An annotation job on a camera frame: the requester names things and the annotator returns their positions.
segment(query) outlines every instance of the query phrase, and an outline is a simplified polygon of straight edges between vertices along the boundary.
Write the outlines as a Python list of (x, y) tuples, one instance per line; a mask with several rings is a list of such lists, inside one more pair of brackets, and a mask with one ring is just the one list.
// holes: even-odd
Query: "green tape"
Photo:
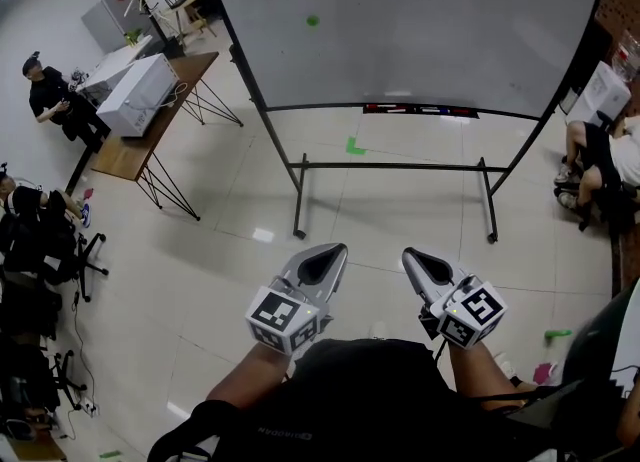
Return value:
[(573, 332), (570, 330), (548, 330), (544, 333), (544, 337), (547, 339), (550, 338), (561, 338), (564, 336), (571, 336)]
[(103, 453), (102, 455), (100, 455), (100, 458), (105, 459), (105, 458), (113, 458), (113, 457), (119, 457), (120, 455), (122, 455), (122, 453), (118, 450), (116, 451), (109, 451), (108, 453)]
[(347, 153), (349, 154), (367, 154), (366, 149), (356, 147), (356, 137), (349, 137), (347, 140)]

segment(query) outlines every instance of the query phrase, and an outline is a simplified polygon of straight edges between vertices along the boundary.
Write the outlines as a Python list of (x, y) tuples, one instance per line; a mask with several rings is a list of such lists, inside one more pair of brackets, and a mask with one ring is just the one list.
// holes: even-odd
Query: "pink object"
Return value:
[(533, 381), (540, 386), (544, 384), (551, 376), (554, 366), (550, 362), (540, 364), (533, 372)]

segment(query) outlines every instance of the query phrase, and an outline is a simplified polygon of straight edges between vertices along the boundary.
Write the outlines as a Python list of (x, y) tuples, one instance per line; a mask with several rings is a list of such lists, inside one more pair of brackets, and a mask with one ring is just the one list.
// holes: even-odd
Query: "black shirt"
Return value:
[(201, 403), (148, 461), (173, 462), (183, 452), (216, 461), (532, 458), (515, 442), (513, 422), (447, 387), (424, 345), (328, 342), (311, 347), (291, 380), (248, 410)]
[(27, 224), (37, 222), (39, 220), (41, 197), (42, 192), (40, 190), (27, 186), (18, 186), (7, 197), (4, 202), (4, 209), (7, 213), (13, 213), (20, 217)]
[(44, 80), (31, 82), (31, 95), (29, 96), (31, 110), (38, 117), (42, 112), (53, 108), (60, 101), (71, 101), (71, 107), (66, 112), (58, 112), (51, 118), (54, 124), (64, 124), (72, 111), (77, 94), (69, 92), (69, 84), (62, 79), (62, 73), (57, 69), (45, 67), (42, 72)]

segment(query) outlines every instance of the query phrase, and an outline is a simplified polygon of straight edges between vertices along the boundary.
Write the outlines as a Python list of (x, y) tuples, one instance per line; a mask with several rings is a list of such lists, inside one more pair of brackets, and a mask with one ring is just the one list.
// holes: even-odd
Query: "man sitting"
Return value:
[[(640, 116), (627, 117), (616, 126), (613, 136), (595, 124), (573, 121), (567, 126), (567, 162), (554, 183), (562, 187), (579, 183), (578, 196), (562, 192), (558, 202), (567, 209), (583, 213), (594, 190), (618, 190), (624, 181), (640, 186)], [(576, 158), (581, 149), (584, 174), (577, 174)]]
[(15, 180), (0, 172), (0, 200), (4, 210), (20, 218), (27, 226), (40, 225), (46, 229), (56, 230), (65, 220), (65, 213), (71, 212), (84, 227), (91, 223), (91, 209), (88, 204), (81, 210), (71, 197), (56, 190), (49, 196), (40, 190), (28, 186), (18, 186)]

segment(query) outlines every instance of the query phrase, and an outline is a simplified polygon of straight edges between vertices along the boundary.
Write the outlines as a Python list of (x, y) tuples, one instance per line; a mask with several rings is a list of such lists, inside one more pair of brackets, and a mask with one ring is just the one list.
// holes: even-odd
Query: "metal whiteboard stand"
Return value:
[[(230, 30), (230, 34), (233, 40), (236, 40), (235, 34), (233, 33), (233, 29), (231, 28), (231, 24), (227, 25)], [(269, 136), (271, 137), (271, 141), (282, 160), (287, 172), (289, 173), (289, 177), (293, 182), (293, 186), (296, 187), (296, 191), (298, 193), (296, 199), (296, 213), (293, 220), (293, 235), (297, 238), (304, 240), (307, 236), (304, 231), (300, 229), (300, 211), (302, 209), (302, 195), (304, 193), (304, 177), (305, 173), (309, 169), (419, 169), (419, 170), (452, 170), (452, 171), (469, 171), (469, 172), (481, 172), (484, 178), (484, 189), (486, 192), (486, 200), (489, 210), (489, 218), (491, 221), (491, 232), (487, 236), (487, 240), (489, 243), (495, 243), (498, 241), (498, 225), (496, 221), (496, 211), (493, 204), (493, 196), (498, 191), (498, 189), (502, 186), (505, 180), (509, 177), (509, 175), (516, 168), (520, 160), (527, 153), (529, 148), (535, 142), (540, 132), (545, 127), (553, 111), (555, 109), (555, 105), (560, 102), (561, 97), (566, 92), (566, 88), (568, 87), (568, 79), (567, 75), (565, 75), (558, 91), (556, 91), (553, 96), (549, 106), (545, 110), (544, 114), (537, 121), (537, 124), (529, 138), (522, 145), (518, 154), (514, 157), (508, 167), (487, 167), (484, 161), (484, 157), (480, 158), (480, 161), (477, 165), (445, 165), (445, 164), (433, 164), (433, 163), (356, 163), (356, 162), (310, 162), (307, 160), (307, 154), (304, 153), (302, 155), (302, 161), (300, 163), (291, 163), (289, 161), (289, 157), (282, 147), (282, 143), (280, 142), (280, 138), (276, 133), (273, 124), (271, 123), (271, 119), (269, 118), (268, 109), (264, 103), (264, 99), (262, 98), (262, 94), (260, 93), (260, 89), (249, 70), (249, 66), (244, 57), (242, 51), (238, 51), (238, 47), (236, 44), (231, 46), (230, 48), (232, 62), (236, 64), (238, 67), (238, 71), (240, 72), (240, 76), (244, 81), (247, 89), (249, 90), (249, 94), (251, 95), (251, 100), (256, 105), (258, 113), (260, 114), (260, 118), (264, 123)], [(300, 176), (298, 177), (294, 172), (294, 169), (300, 169)], [(489, 173), (499, 173), (502, 174), (498, 181), (493, 187), (489, 183)]]

